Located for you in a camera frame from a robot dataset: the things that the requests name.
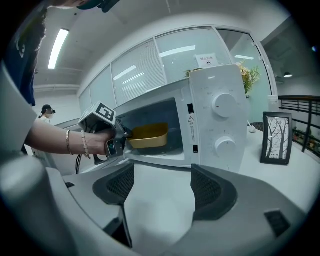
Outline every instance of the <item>food container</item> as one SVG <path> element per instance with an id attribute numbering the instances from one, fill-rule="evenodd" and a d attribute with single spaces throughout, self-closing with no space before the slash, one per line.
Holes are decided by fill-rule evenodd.
<path id="1" fill-rule="evenodd" d="M 134 149 L 162 147 L 168 142 L 168 131 L 166 122 L 146 124 L 134 128 L 128 141 Z"/>

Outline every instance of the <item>microwave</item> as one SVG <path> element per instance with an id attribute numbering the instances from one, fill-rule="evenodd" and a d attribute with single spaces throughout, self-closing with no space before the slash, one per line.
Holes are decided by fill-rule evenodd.
<path id="1" fill-rule="evenodd" d="M 193 71 L 189 78 L 156 88 L 115 111 L 121 124 L 131 130 L 168 123 L 165 146 L 134 149 L 127 141 L 127 159 L 238 172 L 247 138 L 246 109 L 242 76 L 232 64 Z"/>

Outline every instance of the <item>white wall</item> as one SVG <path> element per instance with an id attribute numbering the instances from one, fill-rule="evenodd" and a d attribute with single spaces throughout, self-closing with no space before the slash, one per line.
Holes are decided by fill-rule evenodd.
<path id="1" fill-rule="evenodd" d="M 55 111 L 52 125 L 58 125 L 81 117 L 79 99 L 76 92 L 68 90 L 55 90 L 36 92 L 34 94 L 36 106 L 33 110 L 39 115 L 43 105 L 49 104 Z"/>
<path id="2" fill-rule="evenodd" d="M 187 1 L 178 9 L 154 8 L 135 16 L 123 27 L 110 31 L 84 69 L 78 96 L 111 61 L 143 41 L 190 26 L 228 26 L 252 31 L 262 41 L 289 14 L 272 0 Z"/>
<path id="3" fill-rule="evenodd" d="M 284 84 L 277 84 L 278 95 L 320 96 L 320 75 L 285 78 Z"/>
<path id="4" fill-rule="evenodd" d="M 170 30 L 197 25 L 203 26 L 214 24 L 239 27 L 243 29 L 248 27 L 248 24 L 244 20 L 233 15 L 219 12 L 178 14 L 166 16 L 153 22 L 146 21 L 141 27 L 139 27 L 139 24 L 136 27 L 131 25 L 131 29 L 128 30 L 132 32 L 128 33 L 123 39 L 115 42 L 110 48 L 102 47 L 101 50 L 96 51 L 95 56 L 90 60 L 88 69 L 83 72 L 85 76 L 82 79 L 78 95 L 83 92 L 85 87 L 88 86 L 95 76 L 98 75 L 111 61 L 133 46 Z"/>

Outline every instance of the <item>picture frame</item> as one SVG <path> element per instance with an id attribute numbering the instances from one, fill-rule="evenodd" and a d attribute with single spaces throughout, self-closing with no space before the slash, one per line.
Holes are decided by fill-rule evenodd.
<path id="1" fill-rule="evenodd" d="M 260 163 L 288 165 L 292 149 L 292 114 L 263 112 L 263 141 Z"/>

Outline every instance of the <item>hand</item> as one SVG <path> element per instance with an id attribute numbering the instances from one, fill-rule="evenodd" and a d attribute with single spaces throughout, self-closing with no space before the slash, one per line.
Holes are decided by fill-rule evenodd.
<path id="1" fill-rule="evenodd" d="M 105 145 L 114 137 L 113 130 L 104 130 L 98 133 L 86 133 L 85 140 L 90 155 L 106 155 Z"/>

